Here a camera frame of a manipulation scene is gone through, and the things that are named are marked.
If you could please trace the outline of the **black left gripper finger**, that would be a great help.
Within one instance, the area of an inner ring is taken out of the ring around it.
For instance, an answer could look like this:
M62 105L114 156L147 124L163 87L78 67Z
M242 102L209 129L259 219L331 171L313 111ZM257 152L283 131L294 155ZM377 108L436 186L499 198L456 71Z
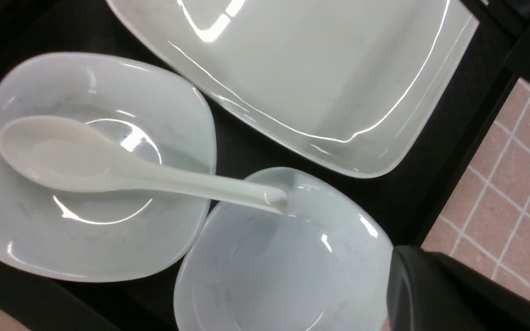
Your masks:
M392 331L530 331L530 300L416 246L393 249L386 305Z

